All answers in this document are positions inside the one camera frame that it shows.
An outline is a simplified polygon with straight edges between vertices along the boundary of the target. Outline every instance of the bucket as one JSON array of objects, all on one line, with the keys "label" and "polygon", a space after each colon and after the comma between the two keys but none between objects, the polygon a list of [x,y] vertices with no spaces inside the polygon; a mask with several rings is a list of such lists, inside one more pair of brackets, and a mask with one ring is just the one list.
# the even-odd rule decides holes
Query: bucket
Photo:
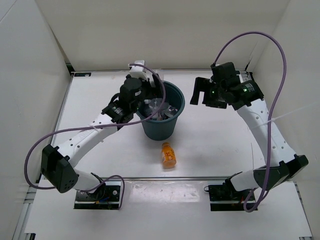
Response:
[{"label": "bucket", "polygon": [[[181,90],[171,82],[163,81],[163,83],[166,93],[165,101],[171,106],[177,108],[178,112],[173,117],[166,120],[157,121],[149,119],[142,122],[145,135],[155,141],[166,140],[174,133],[177,119],[185,108],[185,97]],[[142,111],[143,106],[136,112],[141,120],[146,118],[142,114]]]}]

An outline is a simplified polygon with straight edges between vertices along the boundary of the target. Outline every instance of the robotic arm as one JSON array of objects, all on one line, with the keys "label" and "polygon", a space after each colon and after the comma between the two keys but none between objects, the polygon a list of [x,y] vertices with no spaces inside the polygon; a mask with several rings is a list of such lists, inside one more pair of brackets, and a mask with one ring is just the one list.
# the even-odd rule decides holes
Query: robotic arm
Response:
[{"label": "robotic arm", "polygon": [[[150,80],[145,69],[140,66],[132,66],[129,75],[126,76],[120,92],[115,94],[107,107],[90,123],[90,126],[107,124],[124,124],[133,119],[134,113],[141,103],[155,96],[162,96],[162,88],[155,76]],[[55,147],[47,145],[42,150],[41,173],[60,192],[65,193],[70,189],[90,190],[101,183],[101,179],[95,174],[86,173],[75,169],[75,166],[98,143],[106,137],[116,133],[122,126],[94,127],[82,130],[74,137]],[[105,198],[106,185],[103,184],[96,190],[88,193],[95,200]]]},{"label": "robotic arm", "polygon": [[[253,80],[240,81],[234,64],[227,62],[211,65],[213,76],[210,79],[195,79],[192,105],[198,105],[199,94],[204,92],[202,103],[207,107],[226,109],[231,105],[243,118],[256,139],[264,160],[267,163],[268,115],[269,111],[257,83]],[[298,156],[288,145],[274,122],[271,122],[271,158],[270,172],[266,190],[290,180],[308,164],[305,155]],[[239,172],[225,180],[221,197],[231,199],[247,189],[263,186],[266,166]]]}]

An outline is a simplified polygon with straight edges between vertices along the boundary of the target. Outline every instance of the white wall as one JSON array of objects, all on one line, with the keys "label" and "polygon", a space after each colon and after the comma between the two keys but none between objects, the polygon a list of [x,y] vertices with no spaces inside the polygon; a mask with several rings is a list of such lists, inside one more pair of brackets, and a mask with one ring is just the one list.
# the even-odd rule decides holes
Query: white wall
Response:
[{"label": "white wall", "polygon": [[[320,1],[291,0],[274,37],[287,58],[287,78],[274,116],[320,101]],[[270,42],[254,69],[253,76],[271,102],[279,87],[282,60]],[[311,231],[320,239],[320,104],[276,121],[290,145],[305,154],[309,166],[297,176]]]},{"label": "white wall", "polygon": [[[289,0],[37,0],[75,70],[206,68],[236,34],[272,33]],[[247,36],[230,45],[221,62],[245,68],[257,45]]]},{"label": "white wall", "polygon": [[[26,196],[26,154],[36,140],[54,129],[70,79],[36,3],[13,3],[0,3],[1,240],[12,239]],[[39,156],[40,148],[30,162],[32,180],[39,174]]]}]

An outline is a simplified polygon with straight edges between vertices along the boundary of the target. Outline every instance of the purple cable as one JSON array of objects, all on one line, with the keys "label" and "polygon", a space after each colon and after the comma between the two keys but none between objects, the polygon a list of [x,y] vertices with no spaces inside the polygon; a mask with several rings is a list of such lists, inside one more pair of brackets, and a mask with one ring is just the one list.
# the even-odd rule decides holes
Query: purple cable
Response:
[{"label": "purple cable", "polygon": [[250,35],[250,34],[258,34],[258,35],[262,35],[262,36],[265,36],[267,37],[268,39],[270,39],[272,42],[275,43],[275,45],[278,47],[278,49],[280,50],[280,53],[281,53],[281,56],[282,56],[282,61],[283,61],[283,73],[282,73],[282,79],[281,79],[281,83],[280,83],[280,86],[279,86],[279,89],[278,91],[276,92],[276,95],[274,97],[274,100],[272,102],[272,105],[271,105],[271,108],[269,110],[269,116],[268,116],[268,123],[267,123],[267,158],[266,158],[266,167],[265,167],[265,176],[264,176],[264,181],[263,181],[263,185],[262,185],[262,190],[261,190],[261,193],[260,193],[260,196],[258,198],[258,200],[256,201],[255,205],[250,208],[250,209],[247,209],[247,202],[249,200],[249,198],[252,196],[252,194],[254,193],[255,189],[251,190],[251,192],[249,193],[249,195],[246,197],[246,199],[244,200],[244,203],[243,203],[243,208],[244,210],[247,212],[247,213],[251,213],[253,212],[254,210],[257,209],[257,207],[259,206],[259,204],[262,202],[262,200],[267,196],[268,192],[265,194],[265,191],[267,189],[267,184],[268,184],[268,179],[269,179],[269,173],[270,173],[270,162],[271,162],[271,118],[272,118],[272,113],[274,112],[274,109],[275,109],[275,106],[276,106],[276,103],[277,103],[277,100],[279,98],[279,95],[281,93],[281,90],[284,86],[284,83],[285,83],[285,79],[286,79],[286,74],[287,74],[287,60],[286,60],[286,56],[285,56],[285,52],[284,50],[282,49],[281,45],[279,44],[279,42],[271,35],[267,34],[267,33],[264,33],[264,32],[261,32],[261,31],[248,31],[248,32],[244,32],[244,33],[241,33],[237,36],[235,36],[234,38],[232,38],[231,40],[229,40],[224,46],[223,48],[220,50],[218,56],[216,57],[215,61],[214,61],[214,64],[217,63],[220,55],[222,54],[222,52],[226,49],[226,47],[232,43],[234,40],[242,37],[242,36],[245,36],[245,35]]},{"label": "purple cable", "polygon": [[[39,143],[41,143],[43,140],[53,136],[53,135],[56,135],[56,134],[60,134],[60,133],[65,133],[65,132],[73,132],[73,131],[83,131],[83,130],[90,130],[90,129],[94,129],[94,128],[106,128],[106,127],[121,127],[121,126],[130,126],[130,125],[135,125],[135,124],[140,124],[144,121],[147,121],[149,119],[151,119],[158,111],[160,111],[161,107],[163,106],[163,104],[165,103],[165,100],[166,100],[166,88],[165,88],[165,85],[163,83],[163,81],[160,79],[160,77],[150,68],[146,67],[145,65],[142,65],[142,64],[138,64],[138,63],[130,63],[129,66],[137,66],[137,67],[142,67],[146,70],[148,70],[149,72],[151,72],[153,75],[155,75],[155,77],[158,79],[158,81],[160,82],[161,84],[161,87],[162,87],[162,90],[163,90],[163,96],[162,96],[162,102],[158,108],[157,111],[153,112],[150,116],[140,120],[140,121],[134,121],[134,122],[128,122],[128,123],[113,123],[113,124],[103,124],[103,125],[95,125],[94,127],[93,126],[85,126],[85,127],[74,127],[74,128],[67,128],[67,129],[62,129],[62,130],[58,130],[58,131],[54,131],[54,132],[51,132],[45,136],[43,136],[42,138],[40,138],[38,141],[35,142],[35,144],[33,144],[33,146],[30,148],[29,152],[27,153],[26,157],[25,157],[25,161],[24,161],[24,178],[26,180],[26,182],[29,184],[30,187],[33,187],[35,189],[40,189],[40,190],[49,190],[49,189],[55,189],[54,186],[51,186],[51,187],[43,187],[43,186],[37,186],[37,185],[34,185],[30,179],[29,179],[29,176],[28,176],[28,162],[29,162],[29,159],[30,159],[30,156],[31,156],[31,153],[33,152],[33,150],[39,145]],[[124,196],[124,190],[125,190],[125,180],[119,176],[119,175],[113,175],[113,176],[110,176],[108,178],[106,178],[105,180],[103,180],[103,182],[101,182],[99,185],[95,186],[94,188],[92,189],[89,189],[89,190],[81,190],[81,192],[91,192],[93,190],[96,190],[98,187],[100,187],[101,185],[103,185],[106,181],[108,181],[109,179],[111,178],[119,178],[122,180],[123,182],[123,190],[122,190],[122,195],[121,195],[121,201],[120,201],[120,205],[119,205],[119,209],[122,205],[122,201],[123,201],[123,196]]]}]

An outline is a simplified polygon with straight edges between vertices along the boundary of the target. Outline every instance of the purple hose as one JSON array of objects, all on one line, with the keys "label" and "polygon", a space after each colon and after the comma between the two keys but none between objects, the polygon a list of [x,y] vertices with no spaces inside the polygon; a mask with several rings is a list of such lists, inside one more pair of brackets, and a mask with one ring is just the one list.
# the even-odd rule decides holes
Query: purple hose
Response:
[{"label": "purple hose", "polygon": [[[165,89],[165,85],[163,83],[163,81],[160,79],[160,77],[150,68],[142,65],[142,64],[138,64],[138,63],[130,63],[129,66],[137,66],[137,67],[142,67],[142,68],[145,68],[147,69],[149,72],[151,72],[153,75],[155,75],[155,77],[159,80],[160,84],[161,84],[161,87],[162,87],[162,90],[163,90],[163,96],[162,96],[162,102],[159,106],[159,109],[155,112],[153,112],[150,116],[142,119],[142,120],[139,120],[139,121],[134,121],[134,122],[128,122],[128,123],[114,123],[114,124],[103,124],[103,125],[96,125],[94,126],[95,128],[106,128],[106,127],[120,127],[120,126],[129,126],[129,125],[135,125],[135,124],[140,124],[142,123],[143,121],[147,121],[149,119],[151,119],[160,109],[161,107],[163,106],[163,104],[165,103],[165,100],[166,100],[166,89]],[[43,140],[53,136],[53,135],[56,135],[56,134],[60,134],[60,133],[65,133],[65,132],[72,132],[72,131],[82,131],[82,130],[90,130],[90,129],[94,129],[93,126],[85,126],[85,127],[75,127],[75,128],[67,128],[67,129],[62,129],[62,130],[58,130],[58,131],[54,131],[54,132],[51,132],[45,136],[43,136],[42,138],[40,138],[38,141],[35,142],[35,144],[33,144],[33,146],[30,148],[29,152],[27,153],[26,157],[25,157],[25,161],[24,161],[24,178],[26,180],[26,182],[29,184],[30,187],[33,187],[35,189],[40,189],[40,190],[49,190],[49,189],[55,189],[54,186],[51,186],[51,187],[43,187],[43,186],[37,186],[37,185],[34,185],[30,179],[29,179],[29,176],[28,176],[28,162],[29,162],[29,159],[30,159],[30,156],[31,156],[31,153],[33,152],[33,150],[36,148],[36,146],[38,146],[39,143],[41,143]],[[95,186],[94,188],[92,189],[89,189],[89,190],[82,190],[82,192],[91,192],[93,190],[96,190],[98,187],[100,187],[102,184],[104,184],[106,181],[108,181],[109,179],[111,178],[119,178],[122,180],[123,182],[123,190],[122,190],[122,197],[121,197],[121,201],[120,201],[120,205],[119,205],[119,208],[121,207],[122,205],[122,199],[123,199],[123,195],[124,195],[124,189],[125,189],[125,181],[124,179],[119,176],[119,175],[113,175],[113,176],[110,176],[108,178],[106,178],[105,180],[103,180],[103,182],[101,182],[99,185]]]},{"label": "purple hose", "polygon": [[250,34],[258,34],[258,35],[262,35],[262,36],[265,36],[267,37],[268,39],[270,39],[272,42],[275,43],[275,45],[278,47],[278,49],[280,50],[280,53],[281,53],[281,56],[282,56],[282,61],[283,61],[283,73],[282,73],[282,79],[281,79],[281,83],[280,83],[280,86],[279,86],[279,89],[278,91],[276,92],[276,95],[274,97],[274,100],[272,102],[272,105],[271,105],[271,108],[269,110],[269,116],[268,116],[268,123],[267,123],[267,133],[268,133],[268,136],[267,136],[267,158],[266,158],[266,167],[265,167],[265,176],[264,176],[264,181],[263,181],[263,185],[262,185],[262,190],[261,190],[261,193],[260,193],[260,196],[258,198],[258,200],[256,201],[255,205],[250,208],[250,209],[247,209],[247,202],[249,200],[249,198],[252,196],[252,194],[254,193],[254,190],[251,190],[251,192],[249,193],[249,195],[246,197],[246,199],[244,200],[244,203],[243,203],[243,208],[244,210],[247,212],[247,213],[251,213],[253,212],[254,210],[257,209],[257,207],[259,206],[259,204],[262,202],[262,200],[267,196],[268,192],[266,193],[266,195],[264,196],[265,194],[265,191],[267,189],[267,184],[268,184],[268,179],[269,179],[269,173],[270,173],[270,161],[271,161],[271,118],[272,118],[272,113],[274,112],[274,109],[275,109],[275,106],[276,106],[276,103],[277,103],[277,100],[279,98],[279,95],[281,93],[281,90],[284,86],[284,83],[285,83],[285,79],[286,79],[286,74],[287,74],[287,60],[286,60],[286,56],[285,56],[285,52],[284,50],[282,49],[281,45],[279,44],[279,42],[271,35],[267,34],[267,33],[264,33],[264,32],[261,32],[261,31],[248,31],[248,32],[244,32],[244,33],[241,33],[237,36],[235,36],[234,38],[232,38],[231,40],[229,40],[224,46],[223,48],[220,50],[218,56],[216,56],[216,59],[214,61],[214,64],[217,63],[220,55],[222,54],[222,52],[226,49],[226,47],[232,43],[234,40],[242,37],[242,36],[245,36],[245,35],[250,35]]}]

